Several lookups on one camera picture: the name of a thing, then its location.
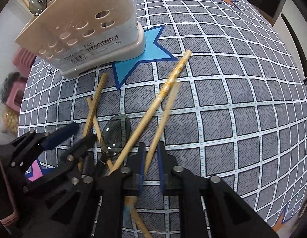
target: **blue star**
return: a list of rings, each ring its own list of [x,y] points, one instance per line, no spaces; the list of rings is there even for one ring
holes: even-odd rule
[[[164,27],[165,25],[145,30],[146,48],[140,56],[127,61],[116,61],[113,63],[113,72],[117,89],[124,84],[129,75],[140,63],[178,60],[158,44],[158,38]]]

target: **beige plastic basket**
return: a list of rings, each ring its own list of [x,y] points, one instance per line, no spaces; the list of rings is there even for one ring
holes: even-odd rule
[[[137,32],[126,31],[124,38],[128,42],[125,42],[136,42],[140,46],[136,45],[139,48],[136,47],[136,53],[124,50],[123,59],[128,60],[140,55],[145,48],[144,40],[137,41],[139,35],[143,36],[143,29],[136,22],[133,0],[52,0],[41,15],[25,26],[15,42],[61,70],[68,70],[69,66],[61,67],[66,63],[67,53],[76,53],[92,38],[114,33],[115,28],[121,29],[130,21]]]

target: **table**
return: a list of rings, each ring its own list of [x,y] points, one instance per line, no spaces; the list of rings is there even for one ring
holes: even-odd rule
[[[165,58],[193,52],[178,79],[182,86],[162,137],[166,149],[194,174],[222,177],[270,226],[278,221],[280,228],[297,213],[307,183],[307,95],[285,44],[246,0],[134,1],[138,21],[147,35],[157,35]],[[82,135],[86,97],[102,73],[108,79],[96,113],[101,129],[118,113],[126,113],[135,128],[174,65],[163,58],[142,61],[120,82],[114,64],[67,80],[40,60],[27,82],[18,134],[80,123],[80,133],[40,155],[42,168],[56,167]],[[162,108],[140,138],[147,149],[161,115]],[[97,152],[99,144],[84,174],[91,173]],[[136,208],[153,237],[179,237],[177,198],[161,195],[156,157],[144,185]],[[123,237],[142,237],[131,219]]]

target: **round hole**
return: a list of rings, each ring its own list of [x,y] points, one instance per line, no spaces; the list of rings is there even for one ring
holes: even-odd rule
[[[57,53],[60,53],[60,52],[62,52],[63,51],[63,48],[62,47],[58,47],[57,49],[56,49],[56,52]]]
[[[70,40],[68,41],[68,45],[69,45],[69,46],[72,46],[72,45],[74,45],[76,42],[77,42],[77,39],[76,39],[76,38],[72,38],[72,39],[70,39]]]
[[[70,36],[70,32],[69,31],[66,31],[66,32],[64,32],[64,33],[62,33],[61,35],[60,35],[60,38],[61,39],[65,39],[65,38],[67,38],[68,36]]]
[[[54,47],[55,45],[56,45],[56,42],[52,42],[48,44],[49,47]]]
[[[88,37],[88,36],[92,35],[93,33],[94,33],[94,29],[90,29],[87,32],[83,33],[83,36]]]
[[[114,20],[108,20],[108,21],[102,23],[101,26],[104,27],[104,28],[109,27],[109,26],[112,26],[114,24],[114,22],[115,22]]]
[[[107,14],[109,14],[110,12],[109,11],[101,11],[99,12],[98,14],[95,15],[95,18],[99,19],[99,18],[103,18],[105,17]]]
[[[87,25],[88,25],[88,22],[86,21],[86,22],[78,23],[75,27],[76,27],[76,29],[81,29],[81,28],[86,27]]]

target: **tablecloth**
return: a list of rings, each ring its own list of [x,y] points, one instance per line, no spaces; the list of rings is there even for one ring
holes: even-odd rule
[[[101,129],[118,113],[135,128],[173,60],[189,49],[192,57],[178,78],[182,86],[161,140],[180,165],[196,175],[222,177],[270,226],[281,226],[297,213],[307,183],[307,95],[286,45],[246,0],[134,1],[146,37],[156,35],[146,49],[158,47],[157,59],[134,62],[127,74],[117,63],[98,66],[73,80],[40,60],[27,82],[18,134],[78,122],[80,133],[39,157],[43,169],[58,166],[59,156],[82,135],[86,97],[104,72],[96,113]],[[164,105],[139,139],[147,150]],[[92,172],[100,151],[99,144],[91,149],[84,174]],[[161,195],[156,157],[136,208],[153,237],[180,237],[178,201]],[[130,218],[123,237],[142,237]]]

